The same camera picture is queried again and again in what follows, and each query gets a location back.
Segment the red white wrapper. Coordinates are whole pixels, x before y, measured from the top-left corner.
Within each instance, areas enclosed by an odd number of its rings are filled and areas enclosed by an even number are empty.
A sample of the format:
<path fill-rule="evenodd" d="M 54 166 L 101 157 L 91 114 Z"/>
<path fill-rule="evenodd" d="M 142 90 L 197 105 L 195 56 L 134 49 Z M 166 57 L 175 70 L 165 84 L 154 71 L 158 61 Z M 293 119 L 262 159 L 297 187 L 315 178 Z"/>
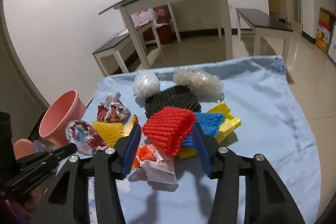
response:
<path fill-rule="evenodd" d="M 131 115 L 130 110 L 120 101 L 120 92 L 109 93 L 103 103 L 97 107 L 97 121 L 121 123 Z"/>

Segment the blue foam net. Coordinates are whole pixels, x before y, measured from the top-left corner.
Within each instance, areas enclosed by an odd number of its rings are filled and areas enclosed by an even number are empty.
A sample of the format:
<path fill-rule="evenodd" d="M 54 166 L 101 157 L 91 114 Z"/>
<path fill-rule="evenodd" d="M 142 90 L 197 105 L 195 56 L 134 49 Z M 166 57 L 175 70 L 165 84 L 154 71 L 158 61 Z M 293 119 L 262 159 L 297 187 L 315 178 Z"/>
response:
<path fill-rule="evenodd" d="M 183 139 L 182 145 L 194 149 L 194 141 L 191 135 L 193 122 L 198 122 L 203 133 L 207 136 L 215 137 L 219 131 L 220 125 L 224 122 L 225 117 L 222 113 L 200 113 L 194 112 L 194 119 L 189 114 L 183 118 L 181 125 L 184 129 L 189 130 L 186 137 Z"/>

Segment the left black-top bench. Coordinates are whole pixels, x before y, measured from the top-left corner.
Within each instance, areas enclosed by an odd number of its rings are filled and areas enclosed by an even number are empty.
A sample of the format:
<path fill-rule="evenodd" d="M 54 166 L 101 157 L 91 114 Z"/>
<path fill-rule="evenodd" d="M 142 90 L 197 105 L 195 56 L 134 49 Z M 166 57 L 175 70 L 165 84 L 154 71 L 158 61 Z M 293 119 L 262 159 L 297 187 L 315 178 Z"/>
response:
<path fill-rule="evenodd" d="M 155 26 L 154 20 L 145 22 L 144 24 L 136 27 L 137 33 L 140 35 L 140 40 L 141 40 L 143 48 L 144 49 L 146 48 L 145 42 L 143 39 L 143 33 L 147 31 L 148 29 L 152 30 L 156 45 L 159 49 L 161 49 L 161 42 L 160 42 L 160 39 L 157 33 L 157 28 Z M 108 56 L 114 57 L 122 73 L 129 73 L 128 68 L 125 64 L 125 61 L 122 58 L 122 55 L 120 53 L 120 51 L 124 49 L 125 47 L 127 47 L 129 44 L 133 44 L 133 42 L 130 37 L 130 34 L 127 32 L 127 30 L 125 30 L 121 33 L 120 36 L 110 39 L 99 49 L 94 51 L 93 57 L 96 60 L 97 65 L 99 66 L 101 72 L 103 73 L 105 77 L 112 74 L 112 72 L 108 70 L 108 68 L 104 65 L 102 61 L 103 57 L 108 57 Z"/>

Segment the black-top bench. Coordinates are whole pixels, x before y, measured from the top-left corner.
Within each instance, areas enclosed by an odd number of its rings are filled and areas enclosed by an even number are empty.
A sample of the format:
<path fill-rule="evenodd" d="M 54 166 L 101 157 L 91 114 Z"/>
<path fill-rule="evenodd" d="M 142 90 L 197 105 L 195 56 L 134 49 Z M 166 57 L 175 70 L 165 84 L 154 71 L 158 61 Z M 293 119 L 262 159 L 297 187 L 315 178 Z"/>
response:
<path fill-rule="evenodd" d="M 147 31 L 148 29 L 152 30 L 156 45 L 159 49 L 161 49 L 161 42 L 160 42 L 160 39 L 157 33 L 157 28 L 155 26 L 154 20 L 145 22 L 144 24 L 136 27 L 137 33 L 140 35 L 140 40 L 141 40 L 143 48 L 144 49 L 146 48 L 145 42 L 143 39 L 143 33 Z M 122 58 L 122 55 L 120 53 L 120 51 L 124 49 L 125 47 L 127 47 L 129 44 L 133 44 L 133 42 L 130 37 L 130 34 L 127 32 L 127 30 L 125 30 L 121 33 L 120 36 L 110 39 L 99 49 L 94 51 L 93 57 L 96 60 L 97 65 L 99 66 L 101 72 L 103 73 L 105 77 L 112 74 L 112 72 L 108 70 L 108 68 L 104 65 L 102 61 L 103 57 L 108 57 L 108 56 L 114 57 L 122 73 L 129 73 L 128 68 L 125 64 L 125 61 Z"/>
<path fill-rule="evenodd" d="M 254 34 L 253 55 L 259 56 L 262 38 L 279 38 L 284 40 L 282 58 L 287 62 L 289 46 L 293 37 L 293 30 L 286 24 L 279 22 L 270 15 L 258 9 L 236 8 L 238 20 L 238 38 L 241 40 L 241 20 L 251 28 Z"/>

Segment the round colourful wrapper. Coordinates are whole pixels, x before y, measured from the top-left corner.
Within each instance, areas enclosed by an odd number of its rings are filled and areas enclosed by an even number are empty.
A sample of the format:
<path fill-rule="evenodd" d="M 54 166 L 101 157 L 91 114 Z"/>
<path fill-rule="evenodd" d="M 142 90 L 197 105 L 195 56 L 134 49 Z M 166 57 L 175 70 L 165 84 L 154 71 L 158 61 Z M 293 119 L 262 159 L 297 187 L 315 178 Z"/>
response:
<path fill-rule="evenodd" d="M 100 134 L 85 121 L 70 121 L 66 126 L 65 136 L 70 143 L 76 145 L 79 153 L 86 156 L 92 156 L 95 151 L 107 148 Z"/>

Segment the orange white paper bag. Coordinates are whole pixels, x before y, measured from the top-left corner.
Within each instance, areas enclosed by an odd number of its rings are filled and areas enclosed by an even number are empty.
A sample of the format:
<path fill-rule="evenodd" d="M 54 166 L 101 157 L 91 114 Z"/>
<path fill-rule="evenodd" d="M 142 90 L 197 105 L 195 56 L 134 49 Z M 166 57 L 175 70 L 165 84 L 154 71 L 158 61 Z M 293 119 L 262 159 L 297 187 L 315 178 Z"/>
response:
<path fill-rule="evenodd" d="M 132 170 L 143 170 L 149 182 L 177 185 L 174 159 L 167 157 L 153 143 L 141 143 L 135 153 Z"/>

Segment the yellow foam net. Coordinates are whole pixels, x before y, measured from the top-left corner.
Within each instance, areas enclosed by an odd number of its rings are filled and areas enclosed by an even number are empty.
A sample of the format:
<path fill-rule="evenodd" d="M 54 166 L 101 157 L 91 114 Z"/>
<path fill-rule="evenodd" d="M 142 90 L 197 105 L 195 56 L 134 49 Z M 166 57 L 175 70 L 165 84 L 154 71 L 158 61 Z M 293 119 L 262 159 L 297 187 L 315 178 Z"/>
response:
<path fill-rule="evenodd" d="M 99 133 L 107 146 L 114 147 L 120 138 L 123 138 L 122 123 L 92 122 L 92 127 Z"/>

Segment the white drawing board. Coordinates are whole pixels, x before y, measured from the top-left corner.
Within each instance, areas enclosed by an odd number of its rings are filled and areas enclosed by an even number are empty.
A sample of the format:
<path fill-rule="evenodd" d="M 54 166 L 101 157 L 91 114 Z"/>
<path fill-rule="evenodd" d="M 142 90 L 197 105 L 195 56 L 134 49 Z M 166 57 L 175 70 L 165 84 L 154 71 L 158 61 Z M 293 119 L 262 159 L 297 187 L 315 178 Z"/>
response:
<path fill-rule="evenodd" d="M 329 60 L 336 66 L 336 22 L 333 23 L 333 28 L 331 30 L 326 55 Z"/>

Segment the pink plastic trash bucket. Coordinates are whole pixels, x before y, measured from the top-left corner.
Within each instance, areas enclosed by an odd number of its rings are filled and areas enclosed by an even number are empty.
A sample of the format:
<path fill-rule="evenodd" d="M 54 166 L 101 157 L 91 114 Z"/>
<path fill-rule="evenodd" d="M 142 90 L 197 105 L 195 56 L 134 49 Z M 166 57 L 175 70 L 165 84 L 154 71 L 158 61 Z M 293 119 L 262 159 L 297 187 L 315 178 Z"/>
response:
<path fill-rule="evenodd" d="M 46 111 L 39 126 L 39 135 L 57 147 L 68 144 L 66 126 L 72 120 L 80 120 L 86 111 L 85 105 L 75 90 L 60 96 Z"/>

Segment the pink purple child chair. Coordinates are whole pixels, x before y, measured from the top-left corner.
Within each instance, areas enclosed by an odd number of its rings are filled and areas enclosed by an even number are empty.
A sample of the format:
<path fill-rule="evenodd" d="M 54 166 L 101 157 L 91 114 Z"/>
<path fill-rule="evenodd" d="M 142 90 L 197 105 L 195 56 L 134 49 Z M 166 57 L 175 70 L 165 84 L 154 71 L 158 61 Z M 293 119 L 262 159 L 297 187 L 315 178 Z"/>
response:
<path fill-rule="evenodd" d="M 33 153 L 47 152 L 50 150 L 51 149 L 49 147 L 38 140 L 30 141 L 29 139 L 19 139 L 13 145 L 13 151 L 16 160 Z"/>

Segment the right black-top bench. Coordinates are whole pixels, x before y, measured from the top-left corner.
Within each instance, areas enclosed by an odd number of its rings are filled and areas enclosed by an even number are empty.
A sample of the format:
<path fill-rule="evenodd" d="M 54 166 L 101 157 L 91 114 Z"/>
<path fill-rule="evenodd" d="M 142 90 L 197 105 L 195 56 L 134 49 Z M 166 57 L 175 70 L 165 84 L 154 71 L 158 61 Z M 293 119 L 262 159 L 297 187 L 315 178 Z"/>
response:
<path fill-rule="evenodd" d="M 289 46 L 293 37 L 293 30 L 286 24 L 279 22 L 270 15 L 258 9 L 236 8 L 238 20 L 238 38 L 241 40 L 241 20 L 251 28 L 254 34 L 253 55 L 259 56 L 262 38 L 279 38 L 284 40 L 282 58 L 287 62 Z"/>

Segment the red foam net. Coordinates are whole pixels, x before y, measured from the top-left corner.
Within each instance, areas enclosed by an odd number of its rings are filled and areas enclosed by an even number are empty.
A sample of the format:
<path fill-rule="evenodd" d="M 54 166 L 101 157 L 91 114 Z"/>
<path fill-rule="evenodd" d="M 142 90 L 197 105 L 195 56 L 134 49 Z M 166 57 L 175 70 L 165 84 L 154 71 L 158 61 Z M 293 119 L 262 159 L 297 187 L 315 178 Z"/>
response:
<path fill-rule="evenodd" d="M 196 121 L 193 111 L 166 106 L 148 118 L 141 131 L 167 157 L 174 158 Z"/>

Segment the black foam net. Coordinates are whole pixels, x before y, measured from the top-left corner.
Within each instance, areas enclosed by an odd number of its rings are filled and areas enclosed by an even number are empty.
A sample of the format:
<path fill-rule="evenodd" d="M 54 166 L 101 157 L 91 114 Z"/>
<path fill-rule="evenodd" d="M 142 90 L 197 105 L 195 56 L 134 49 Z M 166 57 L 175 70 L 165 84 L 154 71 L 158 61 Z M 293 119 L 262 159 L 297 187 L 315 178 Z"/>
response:
<path fill-rule="evenodd" d="M 166 106 L 187 109 L 193 112 L 202 111 L 196 95 L 188 87 L 181 85 L 173 86 L 146 98 L 145 115 L 150 118 Z"/>

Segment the red box under table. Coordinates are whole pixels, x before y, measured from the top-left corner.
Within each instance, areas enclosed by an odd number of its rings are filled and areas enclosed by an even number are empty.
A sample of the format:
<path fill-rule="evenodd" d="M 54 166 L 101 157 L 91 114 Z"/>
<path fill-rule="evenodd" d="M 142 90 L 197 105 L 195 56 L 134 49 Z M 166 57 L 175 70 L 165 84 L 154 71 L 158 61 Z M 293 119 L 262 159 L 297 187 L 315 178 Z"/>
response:
<path fill-rule="evenodd" d="M 168 5 L 147 9 L 146 12 L 146 18 L 153 20 L 161 44 L 171 44 L 173 42 L 173 31 Z"/>

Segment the white foam net ball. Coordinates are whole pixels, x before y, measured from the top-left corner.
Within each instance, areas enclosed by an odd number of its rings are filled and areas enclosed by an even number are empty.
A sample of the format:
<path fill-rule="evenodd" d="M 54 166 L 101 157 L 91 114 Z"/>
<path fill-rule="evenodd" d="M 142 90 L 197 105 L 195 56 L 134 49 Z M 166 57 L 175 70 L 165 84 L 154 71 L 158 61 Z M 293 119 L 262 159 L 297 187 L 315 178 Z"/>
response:
<path fill-rule="evenodd" d="M 138 71 L 132 83 L 136 97 L 148 98 L 161 91 L 161 83 L 152 71 Z"/>

